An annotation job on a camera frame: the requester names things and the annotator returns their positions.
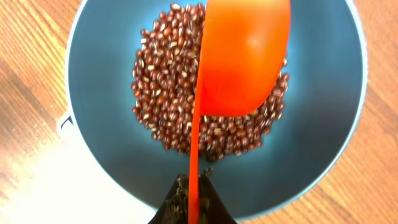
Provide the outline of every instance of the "soaked bean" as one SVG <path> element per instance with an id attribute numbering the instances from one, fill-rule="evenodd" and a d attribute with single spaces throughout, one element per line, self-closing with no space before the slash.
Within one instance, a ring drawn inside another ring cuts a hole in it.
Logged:
<path id="1" fill-rule="evenodd" d="M 138 100 L 132 112 L 166 150 L 190 153 L 204 20 L 203 4 L 181 7 L 172 3 L 170 11 L 160 12 L 159 19 L 154 20 L 153 31 L 140 30 L 142 47 L 136 51 L 132 69 L 136 80 L 131 84 Z M 288 73 L 280 73 L 268 99 L 248 116 L 202 116 L 199 155 L 216 161 L 260 147 L 261 135 L 269 134 L 274 120 L 282 116 L 289 78 Z"/>

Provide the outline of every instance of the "wooden table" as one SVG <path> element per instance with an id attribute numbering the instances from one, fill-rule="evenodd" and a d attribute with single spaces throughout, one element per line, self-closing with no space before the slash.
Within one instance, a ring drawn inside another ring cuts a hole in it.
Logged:
<path id="1" fill-rule="evenodd" d="M 0 0 L 0 223 L 132 223 L 128 210 L 93 218 L 105 213 L 97 203 L 105 189 L 89 193 L 82 152 L 56 131 L 67 110 L 63 63 L 79 3 Z M 314 189 L 247 223 L 398 223 L 398 1 L 356 3 L 370 71 L 355 135 Z"/>

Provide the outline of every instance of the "blue bowl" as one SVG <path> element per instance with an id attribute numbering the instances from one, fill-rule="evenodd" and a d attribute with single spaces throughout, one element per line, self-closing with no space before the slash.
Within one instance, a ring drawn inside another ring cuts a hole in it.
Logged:
<path id="1" fill-rule="evenodd" d="M 65 66 L 71 118 L 86 145 L 115 182 L 154 209 L 177 174 L 188 173 L 188 157 L 163 150 L 136 121 L 131 69 L 139 31 L 169 4 L 83 1 Z M 363 107 L 368 61 L 352 1 L 293 0 L 288 53 L 286 109 L 264 145 L 215 164 L 200 161 L 200 169 L 214 167 L 211 181 L 237 220 L 272 212 L 311 189 L 341 156 Z"/>

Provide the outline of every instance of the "orange ladle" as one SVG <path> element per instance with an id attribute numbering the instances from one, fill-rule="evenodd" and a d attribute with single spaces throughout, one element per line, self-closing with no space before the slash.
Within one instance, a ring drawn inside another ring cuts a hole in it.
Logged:
<path id="1" fill-rule="evenodd" d="M 208 0 L 192 123 L 188 223 L 197 224 L 201 115 L 243 116 L 275 85 L 290 29 L 290 0 Z"/>

